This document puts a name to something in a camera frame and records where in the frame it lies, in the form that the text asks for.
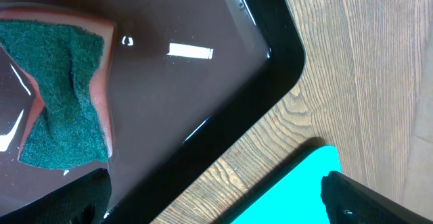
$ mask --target water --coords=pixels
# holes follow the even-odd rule
[[[107,164],[92,162],[66,174],[26,166],[11,161],[18,156],[28,116],[24,113],[8,150],[0,152],[0,176],[7,175],[0,181],[0,215],[99,167],[110,172],[110,206],[115,206],[257,73],[268,56],[244,0],[0,0],[14,1],[69,7],[118,24],[108,81],[114,143]],[[9,76],[13,71],[8,69]],[[3,88],[11,85],[4,79],[0,135],[7,133],[1,128],[4,121],[17,118],[4,110],[31,105],[25,91],[15,99],[8,91],[5,97]]]

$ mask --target tray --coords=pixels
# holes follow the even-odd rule
[[[0,183],[0,207],[9,211],[104,167],[113,189],[106,221],[149,222],[283,97],[304,68],[285,0],[0,0],[17,1],[118,23],[108,83],[114,149],[108,164],[66,172],[11,161],[18,152],[11,144],[0,153],[0,175],[8,175]],[[200,58],[182,53],[183,45],[202,48],[193,52]]]

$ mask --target cyan object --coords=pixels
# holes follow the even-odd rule
[[[232,223],[329,223],[320,193],[321,180],[331,171],[341,172],[338,152],[334,146],[323,146]]]

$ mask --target wooden table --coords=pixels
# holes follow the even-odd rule
[[[433,0],[287,0],[306,51],[299,83],[155,223],[209,223],[304,141],[401,203]]]

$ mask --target green scouring pad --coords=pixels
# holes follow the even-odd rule
[[[103,38],[77,26],[1,20],[0,45],[35,78],[45,102],[20,161],[44,169],[106,162],[108,152],[89,93]]]

